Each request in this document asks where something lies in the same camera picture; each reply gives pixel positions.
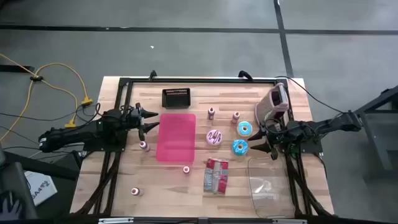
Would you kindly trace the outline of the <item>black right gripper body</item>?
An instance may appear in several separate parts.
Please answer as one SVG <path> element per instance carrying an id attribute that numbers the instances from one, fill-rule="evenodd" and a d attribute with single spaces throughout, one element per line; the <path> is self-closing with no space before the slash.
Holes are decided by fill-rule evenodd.
<path id="1" fill-rule="evenodd" d="M 271 159 L 275 161 L 279 153 L 290 154 L 292 152 L 292 144 L 287 141 L 287 130 L 284 128 L 282 121 L 279 119 L 266 119 L 266 152 L 271 154 Z"/>

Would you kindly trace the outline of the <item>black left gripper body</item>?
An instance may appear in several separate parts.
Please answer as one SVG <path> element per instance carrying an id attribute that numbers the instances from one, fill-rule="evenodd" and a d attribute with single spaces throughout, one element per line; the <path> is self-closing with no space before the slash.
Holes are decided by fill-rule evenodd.
<path id="1" fill-rule="evenodd" d="M 132 129 L 138 130 L 138 136 L 141 141 L 145 141 L 144 136 L 144 123 L 142 121 L 143 117 L 141 116 L 141 104 L 136 103 L 135 106 L 131 106 L 126 115 L 126 129 L 128 131 Z"/>

